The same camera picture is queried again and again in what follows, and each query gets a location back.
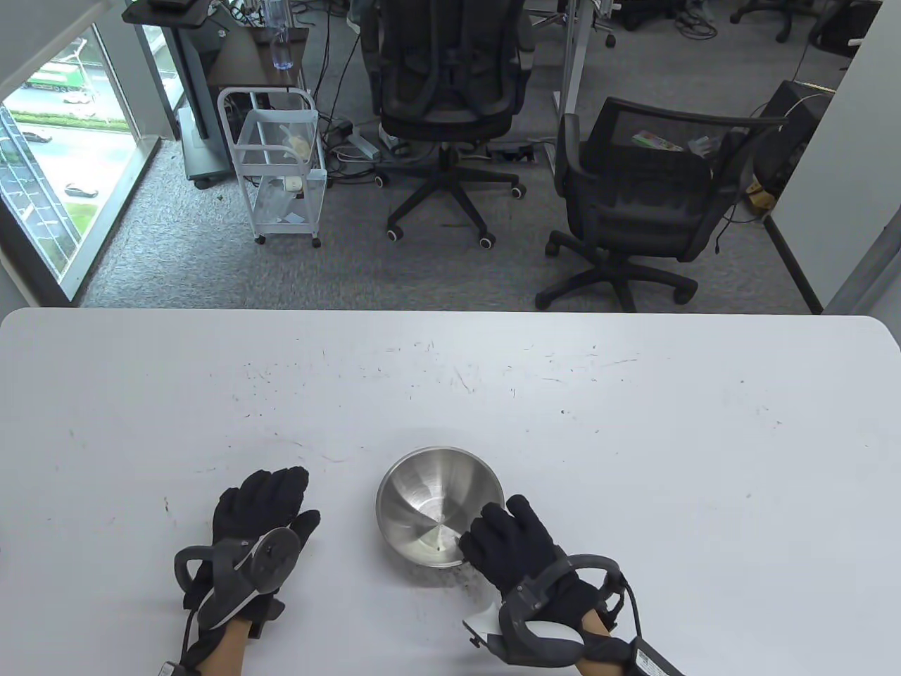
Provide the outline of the person's right hand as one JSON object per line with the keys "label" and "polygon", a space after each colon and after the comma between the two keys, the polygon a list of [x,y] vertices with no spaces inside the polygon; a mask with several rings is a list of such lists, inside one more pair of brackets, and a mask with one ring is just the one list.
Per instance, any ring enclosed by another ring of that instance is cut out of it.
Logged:
{"label": "person's right hand", "polygon": [[[459,550],[501,596],[507,596],[527,577],[537,579],[561,557],[543,522],[521,494],[511,496],[506,506],[486,504],[461,534]],[[581,629],[586,615],[595,614],[605,631],[615,627],[615,618],[601,608],[600,590],[575,572],[561,577],[545,594],[548,602],[534,616],[536,621]]]}

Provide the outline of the person's left hand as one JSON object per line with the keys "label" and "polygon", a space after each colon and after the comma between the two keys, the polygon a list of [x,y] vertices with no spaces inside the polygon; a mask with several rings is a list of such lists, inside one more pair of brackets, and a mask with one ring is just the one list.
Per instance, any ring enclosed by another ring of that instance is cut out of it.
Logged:
{"label": "person's left hand", "polygon": [[277,595],[321,522],[303,507],[309,480],[299,465],[255,471],[218,499],[211,544],[178,551],[174,573],[199,641],[219,639],[235,620],[258,639],[283,613]]}

